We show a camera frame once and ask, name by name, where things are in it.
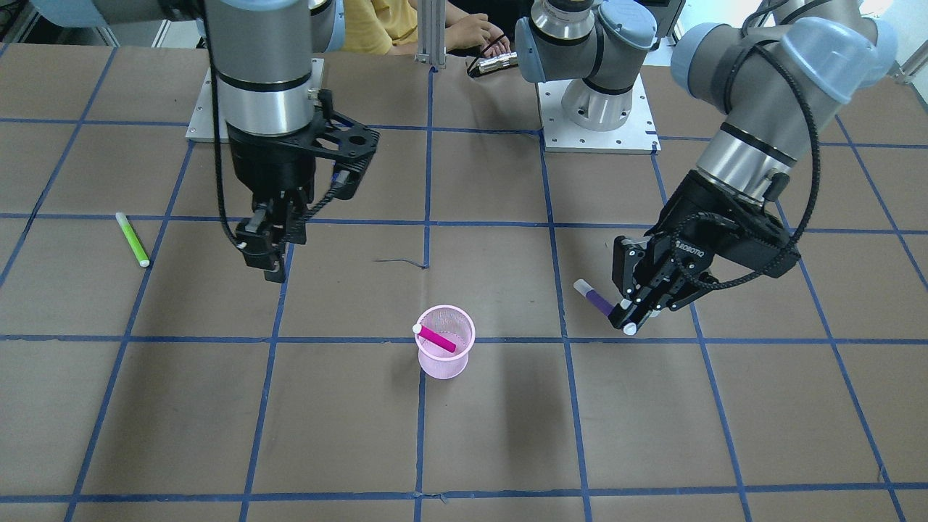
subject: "mesh cup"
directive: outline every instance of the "mesh cup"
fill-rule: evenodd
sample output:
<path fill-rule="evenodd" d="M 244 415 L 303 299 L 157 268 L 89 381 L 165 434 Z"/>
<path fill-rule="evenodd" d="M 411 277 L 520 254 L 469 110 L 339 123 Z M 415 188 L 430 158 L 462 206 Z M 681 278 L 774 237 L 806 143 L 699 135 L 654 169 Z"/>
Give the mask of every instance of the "mesh cup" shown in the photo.
<path fill-rule="evenodd" d="M 454 342 L 457 349 L 450 353 L 432 341 L 415 336 L 419 347 L 419 366 L 436 379 L 450 379 L 464 371 L 476 331 L 467 313 L 450 305 L 431 307 L 419 316 L 419 324 Z"/>

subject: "person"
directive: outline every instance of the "person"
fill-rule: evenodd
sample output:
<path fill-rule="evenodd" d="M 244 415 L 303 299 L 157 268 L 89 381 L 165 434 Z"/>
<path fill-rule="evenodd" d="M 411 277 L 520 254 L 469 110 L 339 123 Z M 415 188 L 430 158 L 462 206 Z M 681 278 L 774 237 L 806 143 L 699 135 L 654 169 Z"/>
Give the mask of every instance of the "person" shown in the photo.
<path fill-rule="evenodd" d="M 342 50 L 376 55 L 415 54 L 419 41 L 417 6 L 418 0 L 344 0 Z M 447 2 L 445 48 L 453 51 L 472 47 L 486 48 L 483 55 L 488 58 L 511 50 L 509 38 L 485 14 L 468 14 Z"/>

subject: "purple marker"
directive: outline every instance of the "purple marker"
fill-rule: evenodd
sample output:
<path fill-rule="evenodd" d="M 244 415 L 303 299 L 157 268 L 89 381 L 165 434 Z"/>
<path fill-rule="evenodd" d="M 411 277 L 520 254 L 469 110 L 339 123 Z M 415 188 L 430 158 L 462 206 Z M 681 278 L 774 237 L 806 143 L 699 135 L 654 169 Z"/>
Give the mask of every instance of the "purple marker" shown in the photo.
<path fill-rule="evenodd" d="M 445 350 L 448 350 L 451 353 L 455 353 L 455 350 L 458 349 L 458 345 L 455 345 L 454 341 L 445 339 L 438 333 L 433 332 L 428 327 L 422 326 L 421 324 L 414 324 L 412 327 L 412 333 L 418 335 L 426 341 L 432 341 L 436 345 L 444 348 Z"/>
<path fill-rule="evenodd" d="M 574 283 L 574 289 L 606 317 L 609 317 L 609 314 L 612 313 L 612 309 L 615 308 L 615 306 L 611 305 L 609 301 L 606 301 L 602 295 L 597 294 L 597 292 L 593 290 L 593 287 L 584 280 L 577 280 Z"/>

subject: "yellow shirt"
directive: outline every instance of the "yellow shirt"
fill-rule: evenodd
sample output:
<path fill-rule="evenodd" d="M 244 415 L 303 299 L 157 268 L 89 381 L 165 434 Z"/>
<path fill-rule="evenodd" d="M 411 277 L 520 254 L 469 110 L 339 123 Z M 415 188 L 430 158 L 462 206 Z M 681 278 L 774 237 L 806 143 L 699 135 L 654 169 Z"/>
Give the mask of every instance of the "yellow shirt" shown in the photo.
<path fill-rule="evenodd" d="M 392 46 L 416 42 L 419 24 L 408 0 L 344 0 L 343 51 L 385 55 Z"/>

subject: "white tip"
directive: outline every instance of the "white tip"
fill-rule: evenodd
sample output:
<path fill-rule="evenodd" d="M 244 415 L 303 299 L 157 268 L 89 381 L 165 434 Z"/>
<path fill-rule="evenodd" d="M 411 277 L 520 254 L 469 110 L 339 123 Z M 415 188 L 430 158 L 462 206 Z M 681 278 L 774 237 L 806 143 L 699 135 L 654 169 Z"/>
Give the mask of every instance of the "white tip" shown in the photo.
<path fill-rule="evenodd" d="M 591 290 L 593 290 L 593 287 L 590 286 L 586 280 L 577 280 L 574 281 L 574 289 L 581 295 L 587 295 Z"/>

